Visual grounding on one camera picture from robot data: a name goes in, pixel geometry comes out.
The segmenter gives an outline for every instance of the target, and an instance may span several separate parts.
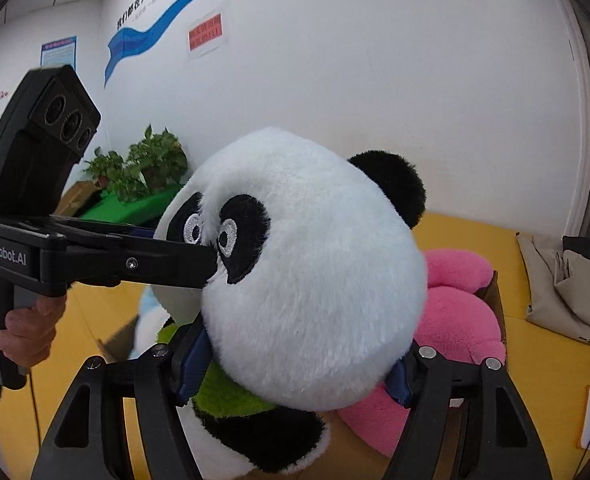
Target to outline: red sign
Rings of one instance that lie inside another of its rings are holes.
[[[188,43],[191,50],[195,50],[198,46],[208,43],[215,38],[222,35],[221,30],[221,14],[200,23],[193,30],[188,33]]]

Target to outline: panda eye patch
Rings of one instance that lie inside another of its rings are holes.
[[[228,283],[240,282],[253,270],[268,234],[270,220],[258,199],[237,195],[219,212],[217,248],[228,273]]]
[[[201,242],[200,202],[201,193],[194,193],[182,204],[168,224],[166,240],[186,244]]]

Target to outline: green mat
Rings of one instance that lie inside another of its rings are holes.
[[[84,213],[81,219],[114,224],[142,225],[162,216],[180,189],[182,186],[173,184],[163,191],[136,202],[120,202],[115,193],[107,193],[102,201]]]

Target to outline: flower pot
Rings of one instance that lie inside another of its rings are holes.
[[[166,179],[159,175],[157,168],[144,168],[141,174],[151,192],[166,189]]]
[[[99,189],[106,189],[108,187],[108,177],[106,175],[99,176],[96,184]]]

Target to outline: potted plant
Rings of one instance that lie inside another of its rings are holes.
[[[114,170],[121,170],[124,165],[124,159],[117,152],[113,151],[104,155],[100,147],[95,148],[94,155],[95,158],[93,160],[84,161],[87,164],[85,171],[97,187],[107,189],[110,181],[109,174]]]
[[[177,137],[167,129],[154,134],[150,124],[144,138],[131,144],[126,158],[126,172],[133,178],[141,174],[150,192],[165,189],[169,182],[179,184],[186,171],[188,160]]]
[[[128,168],[110,168],[108,179],[108,192],[115,193],[120,202],[133,202],[150,194],[146,184]]]

